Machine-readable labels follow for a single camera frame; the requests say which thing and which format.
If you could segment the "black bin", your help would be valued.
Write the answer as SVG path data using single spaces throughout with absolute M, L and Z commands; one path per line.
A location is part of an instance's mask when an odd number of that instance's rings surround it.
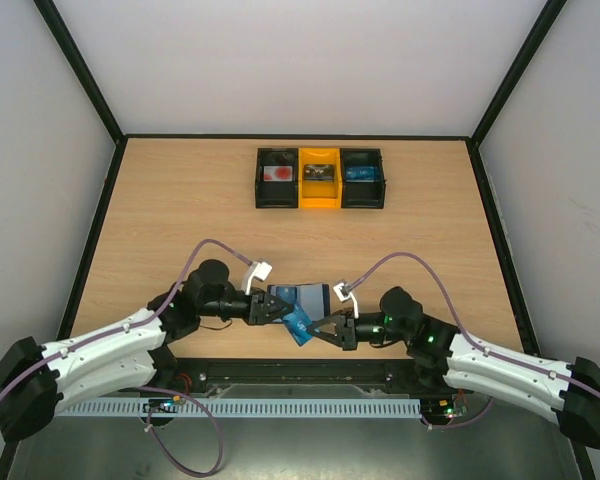
M 383 209 L 386 179 L 378 148 L 341 148 L 342 208 Z
M 254 182 L 255 206 L 258 209 L 297 208 L 298 173 L 298 148 L 259 148 Z

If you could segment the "red white card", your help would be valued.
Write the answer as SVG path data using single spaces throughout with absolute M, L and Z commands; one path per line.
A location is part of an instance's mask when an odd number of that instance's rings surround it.
M 262 180 L 264 182 L 291 182 L 294 171 L 291 166 L 264 166 Z

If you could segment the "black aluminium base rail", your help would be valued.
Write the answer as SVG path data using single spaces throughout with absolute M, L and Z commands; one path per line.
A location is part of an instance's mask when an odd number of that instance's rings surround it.
M 186 387 L 207 393 L 214 387 L 236 384 L 353 385 L 413 397 L 452 395 L 454 388 L 428 388 L 416 376 L 415 362 L 399 360 L 245 360 L 180 358 L 158 370 L 152 387 Z

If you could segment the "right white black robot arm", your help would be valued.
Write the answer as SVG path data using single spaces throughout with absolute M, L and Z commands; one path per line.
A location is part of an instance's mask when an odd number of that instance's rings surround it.
M 568 363 L 486 342 L 426 314 L 404 289 L 394 287 L 375 313 L 357 307 L 313 322 L 308 333 L 344 351 L 359 344 L 402 342 L 425 390 L 444 385 L 526 409 L 557 425 L 567 438 L 600 450 L 600 367 L 579 357 Z

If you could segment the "blue VIP card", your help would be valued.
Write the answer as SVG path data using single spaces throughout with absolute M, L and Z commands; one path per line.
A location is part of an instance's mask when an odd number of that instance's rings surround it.
M 299 347 L 304 346 L 312 339 L 308 333 L 308 327 L 312 324 L 312 320 L 298 302 L 295 302 L 293 310 L 282 318 L 282 323 Z

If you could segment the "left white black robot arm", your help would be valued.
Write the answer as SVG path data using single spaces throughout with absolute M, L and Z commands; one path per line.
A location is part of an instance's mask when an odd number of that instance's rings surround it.
M 154 384 L 171 360 L 169 344 L 196 332 L 204 317 L 261 326 L 291 313 L 290 303 L 253 287 L 270 271 L 254 262 L 235 288 L 223 262 L 205 260 L 118 322 L 44 344 L 33 337 L 14 342 L 0 359 L 2 438 L 24 440 L 75 404 Z

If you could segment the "right black bin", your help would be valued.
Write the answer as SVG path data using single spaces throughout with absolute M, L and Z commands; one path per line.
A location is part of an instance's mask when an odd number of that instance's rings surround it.
M 378 148 L 341 148 L 342 208 L 383 209 L 386 179 Z

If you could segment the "navy blue card holder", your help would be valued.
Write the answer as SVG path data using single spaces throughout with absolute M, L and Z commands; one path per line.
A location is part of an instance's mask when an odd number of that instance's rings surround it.
M 312 321 L 322 319 L 331 313 L 328 284 L 270 285 L 268 292 L 287 303 L 297 303 Z

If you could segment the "blue card in bin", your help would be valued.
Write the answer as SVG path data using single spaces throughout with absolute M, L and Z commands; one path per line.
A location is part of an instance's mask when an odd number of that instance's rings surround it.
M 344 173 L 347 182 L 375 182 L 379 178 L 378 169 L 373 165 L 347 166 Z

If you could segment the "yellow middle bin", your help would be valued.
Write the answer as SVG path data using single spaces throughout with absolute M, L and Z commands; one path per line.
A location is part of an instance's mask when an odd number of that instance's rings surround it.
M 342 174 L 338 148 L 299 149 L 299 207 L 339 209 Z

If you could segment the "left black bin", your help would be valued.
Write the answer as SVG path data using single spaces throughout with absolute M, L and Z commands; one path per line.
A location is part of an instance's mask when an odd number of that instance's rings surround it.
M 255 206 L 258 209 L 297 208 L 298 173 L 298 148 L 259 148 L 254 182 Z

